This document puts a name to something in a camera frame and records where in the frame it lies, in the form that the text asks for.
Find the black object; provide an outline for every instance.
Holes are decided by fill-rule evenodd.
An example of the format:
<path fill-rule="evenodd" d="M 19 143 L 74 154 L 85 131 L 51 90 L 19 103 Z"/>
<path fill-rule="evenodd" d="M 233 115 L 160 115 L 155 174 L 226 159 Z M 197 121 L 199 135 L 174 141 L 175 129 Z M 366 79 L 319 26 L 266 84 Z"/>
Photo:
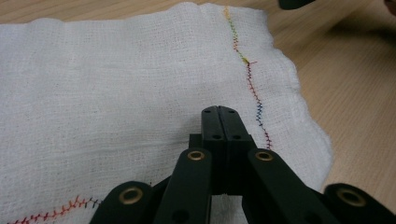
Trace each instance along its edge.
<path fill-rule="evenodd" d="M 279 7 L 285 10 L 296 9 L 308 5 L 315 0 L 278 0 Z"/>
<path fill-rule="evenodd" d="M 214 194 L 242 196 L 249 224 L 396 223 L 361 189 L 335 184 L 320 194 L 307 187 L 274 151 L 256 147 L 231 108 L 203 110 L 201 132 L 190 135 L 170 177 L 154 187 L 117 186 L 91 224 L 207 224 Z"/>

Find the red stitching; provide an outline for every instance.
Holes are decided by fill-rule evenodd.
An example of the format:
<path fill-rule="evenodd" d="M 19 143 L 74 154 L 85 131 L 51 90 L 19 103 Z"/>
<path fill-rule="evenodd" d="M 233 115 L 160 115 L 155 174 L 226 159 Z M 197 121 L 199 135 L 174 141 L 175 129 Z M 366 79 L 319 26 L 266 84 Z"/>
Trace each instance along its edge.
<path fill-rule="evenodd" d="M 80 199 L 79 195 L 76 197 L 75 200 L 69 201 L 68 204 L 64 204 L 61 206 L 60 210 L 54 209 L 50 212 L 46 213 L 39 213 L 36 215 L 31 215 L 30 217 L 24 217 L 23 219 L 18 219 L 15 222 L 8 222 L 8 224 L 30 224 L 31 222 L 37 221 L 48 221 L 49 219 L 55 219 L 57 217 L 64 216 L 70 213 L 75 208 L 80 208 L 84 205 L 84 208 L 87 208 L 88 204 L 92 204 L 92 209 L 95 208 L 96 205 L 99 205 L 102 201 L 101 200 L 94 200 L 90 198 L 88 201 L 86 199 Z"/>
<path fill-rule="evenodd" d="M 268 134 L 268 132 L 265 129 L 264 129 L 264 134 L 265 134 L 265 140 L 267 141 L 267 149 L 272 150 L 272 141 L 270 139 L 270 135 Z"/>

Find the black plastic part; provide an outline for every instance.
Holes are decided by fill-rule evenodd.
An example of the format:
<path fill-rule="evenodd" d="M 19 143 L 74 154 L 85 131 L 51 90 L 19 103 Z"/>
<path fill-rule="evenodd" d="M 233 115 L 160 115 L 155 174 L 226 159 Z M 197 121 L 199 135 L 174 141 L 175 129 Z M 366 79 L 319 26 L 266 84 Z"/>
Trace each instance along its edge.
<path fill-rule="evenodd" d="M 361 189 L 347 184 L 329 185 L 324 191 L 329 209 L 350 224 L 395 224 L 394 216 L 384 205 Z"/>
<path fill-rule="evenodd" d="M 149 212 L 153 189 L 151 186 L 141 182 L 127 182 L 110 191 L 105 200 L 96 210 L 91 224 L 147 224 L 150 223 Z"/>
<path fill-rule="evenodd" d="M 268 223 L 340 223 L 275 152 L 252 149 L 247 160 L 244 211 L 249 223 L 262 223 L 262 217 Z M 253 210 L 254 204 L 266 216 Z"/>
<path fill-rule="evenodd" d="M 212 157 L 202 148 L 184 150 L 153 223 L 207 224 L 211 205 Z"/>
<path fill-rule="evenodd" d="M 285 10 L 297 9 L 315 0 L 278 0 L 279 7 Z"/>
<path fill-rule="evenodd" d="M 213 194 L 242 195 L 243 163 L 248 151 L 256 147 L 253 138 L 231 108 L 211 106 L 201 116 L 201 138 L 191 134 L 190 147 L 203 147 L 212 153 Z"/>

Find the zigzag stitch line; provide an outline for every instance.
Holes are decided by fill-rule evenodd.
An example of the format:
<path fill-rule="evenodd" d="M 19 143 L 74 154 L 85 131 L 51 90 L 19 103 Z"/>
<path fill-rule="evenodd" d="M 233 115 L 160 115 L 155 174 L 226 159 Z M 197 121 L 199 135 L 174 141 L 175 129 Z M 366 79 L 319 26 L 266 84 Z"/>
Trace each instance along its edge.
<path fill-rule="evenodd" d="M 272 150 L 272 141 L 270 139 L 269 133 L 265 130 L 264 125 L 262 123 L 262 100 L 259 97 L 259 94 L 256 92 L 256 89 L 254 88 L 253 85 L 253 75 L 251 72 L 251 65 L 256 63 L 251 63 L 247 57 L 245 57 L 242 52 L 238 48 L 238 33 L 236 32 L 235 26 L 233 24 L 233 20 L 230 15 L 230 10 L 228 7 L 225 7 L 223 10 L 224 17 L 227 19 L 227 22 L 230 24 L 231 32 L 233 34 L 233 49 L 236 51 L 236 53 L 239 55 L 241 58 L 242 62 L 247 66 L 247 85 L 248 88 L 250 89 L 251 93 L 253 94 L 254 99 L 256 100 L 257 104 L 257 112 L 256 112 L 256 120 L 259 123 L 259 126 L 263 129 L 264 131 L 264 137 L 266 141 L 266 149 Z"/>
<path fill-rule="evenodd" d="M 78 195 L 75 200 L 69 201 L 68 204 L 62 205 L 60 209 L 54 209 L 50 212 L 24 217 L 23 219 L 18 219 L 14 222 L 8 222 L 8 224 L 31 224 L 33 222 L 36 223 L 37 221 L 49 221 L 51 219 L 64 216 L 70 213 L 72 210 L 81 208 L 82 206 L 84 206 L 83 208 L 87 208 L 88 204 L 91 204 L 93 209 L 95 206 L 99 206 L 101 202 L 102 200 L 94 200 L 93 198 L 81 200 Z"/>

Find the wooden table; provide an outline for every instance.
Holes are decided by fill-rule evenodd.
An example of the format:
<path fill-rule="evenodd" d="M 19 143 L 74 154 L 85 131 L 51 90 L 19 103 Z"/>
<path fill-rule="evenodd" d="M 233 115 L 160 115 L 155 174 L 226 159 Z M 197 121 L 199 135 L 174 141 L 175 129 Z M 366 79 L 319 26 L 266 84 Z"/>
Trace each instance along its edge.
<path fill-rule="evenodd" d="M 0 0 L 0 23 L 124 19 L 179 2 Z M 318 0 L 293 11 L 276 0 L 193 2 L 268 12 L 276 47 L 296 64 L 311 115 L 332 139 L 326 184 L 357 186 L 396 213 L 396 17 L 383 2 Z"/>

